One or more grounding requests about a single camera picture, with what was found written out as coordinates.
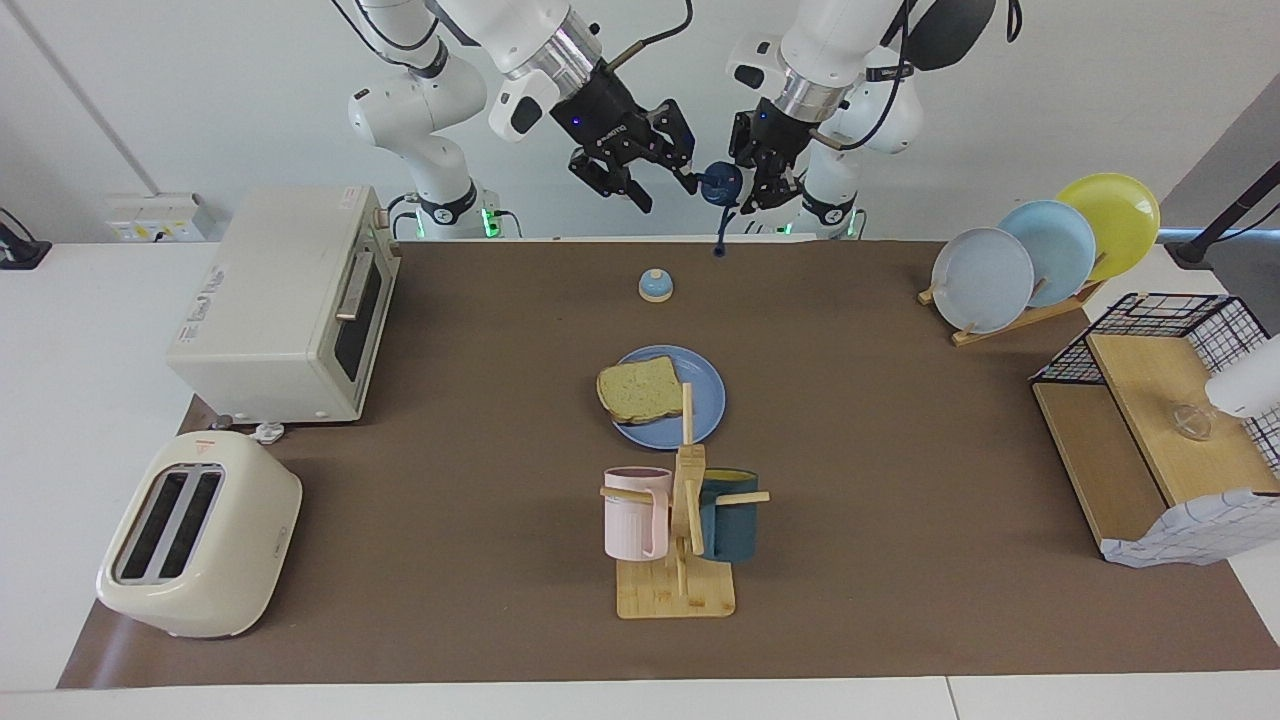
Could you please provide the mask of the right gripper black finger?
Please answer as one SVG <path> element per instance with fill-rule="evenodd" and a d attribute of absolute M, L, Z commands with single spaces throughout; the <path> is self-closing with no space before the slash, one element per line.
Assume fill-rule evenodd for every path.
<path fill-rule="evenodd" d="M 699 190 L 699 176 L 692 169 L 696 140 L 678 102 L 668 97 L 643 117 L 650 131 L 649 161 L 669 170 L 686 193 L 695 195 Z"/>
<path fill-rule="evenodd" d="M 626 167 L 609 168 L 590 158 L 584 149 L 575 149 L 568 169 L 602 197 L 620 195 L 630 199 L 643 213 L 650 213 L 652 196 L 637 183 Z"/>

